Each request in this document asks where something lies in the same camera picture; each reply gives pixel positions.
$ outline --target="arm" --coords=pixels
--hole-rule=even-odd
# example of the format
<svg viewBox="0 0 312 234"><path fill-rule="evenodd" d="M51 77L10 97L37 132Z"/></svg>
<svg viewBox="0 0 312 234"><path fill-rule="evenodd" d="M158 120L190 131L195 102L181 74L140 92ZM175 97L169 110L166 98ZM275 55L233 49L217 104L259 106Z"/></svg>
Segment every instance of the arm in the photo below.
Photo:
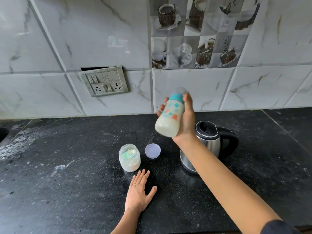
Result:
<svg viewBox="0 0 312 234"><path fill-rule="evenodd" d="M144 188L149 176L149 171L145 174L145 169L133 176L126 197L125 212L111 234L134 234L140 213L146 209L153 196L157 191L154 186L148 195L145 194Z"/></svg>
<svg viewBox="0 0 312 234"><path fill-rule="evenodd" d="M210 191L243 234L260 234L264 225L280 217L252 189L234 175L197 138L193 101L184 95L185 112L172 139L185 153Z"/></svg>

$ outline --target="black sleeve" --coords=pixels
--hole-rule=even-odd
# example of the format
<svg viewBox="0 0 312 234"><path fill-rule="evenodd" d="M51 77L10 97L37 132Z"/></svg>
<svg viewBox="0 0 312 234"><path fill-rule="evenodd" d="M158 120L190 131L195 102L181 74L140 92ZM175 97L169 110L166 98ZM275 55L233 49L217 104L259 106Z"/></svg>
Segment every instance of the black sleeve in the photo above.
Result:
<svg viewBox="0 0 312 234"><path fill-rule="evenodd" d="M265 224L261 234L301 234L301 232L281 220L273 220Z"/></svg>

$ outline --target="granite countertop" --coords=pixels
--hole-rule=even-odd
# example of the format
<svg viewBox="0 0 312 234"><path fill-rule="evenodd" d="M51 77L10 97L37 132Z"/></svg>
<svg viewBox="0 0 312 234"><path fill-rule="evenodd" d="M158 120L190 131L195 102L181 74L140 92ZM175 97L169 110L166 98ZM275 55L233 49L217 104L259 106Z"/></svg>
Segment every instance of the granite countertop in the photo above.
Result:
<svg viewBox="0 0 312 234"><path fill-rule="evenodd" d="M304 110L306 116L302 109L298 116L296 109L196 113L196 121L236 131L240 144L224 164L294 226L312 225L312 152L301 141L310 132L288 131L296 121L311 129L312 109ZM158 187L137 233L237 230L201 178L184 170L174 142L155 132L155 121L155 115L0 121L10 129L0 144L0 232L110 233L134 174L118 160L127 143L139 149L140 169L151 172L146 191ZM162 149L156 161L144 154L149 143Z"/></svg>

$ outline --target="left hand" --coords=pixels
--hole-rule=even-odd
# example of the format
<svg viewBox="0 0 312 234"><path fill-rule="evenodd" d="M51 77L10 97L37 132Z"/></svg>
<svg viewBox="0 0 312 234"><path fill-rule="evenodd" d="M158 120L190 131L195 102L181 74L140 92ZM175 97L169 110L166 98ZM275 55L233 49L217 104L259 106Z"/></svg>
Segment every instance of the left hand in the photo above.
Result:
<svg viewBox="0 0 312 234"><path fill-rule="evenodd" d="M133 211L140 214L154 197L157 187L153 186L148 195L145 194L144 188L149 176L149 171L145 174L145 169L138 172L138 175L134 175L129 186L127 193L125 212Z"/></svg>

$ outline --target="light switch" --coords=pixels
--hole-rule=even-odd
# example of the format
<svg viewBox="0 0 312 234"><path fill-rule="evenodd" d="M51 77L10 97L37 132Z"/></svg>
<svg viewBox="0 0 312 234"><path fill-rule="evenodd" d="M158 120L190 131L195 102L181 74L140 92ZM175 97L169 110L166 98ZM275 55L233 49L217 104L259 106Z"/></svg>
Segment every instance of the light switch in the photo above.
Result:
<svg viewBox="0 0 312 234"><path fill-rule="evenodd" d="M81 71L79 74L92 97L129 92L121 66Z"/></svg>

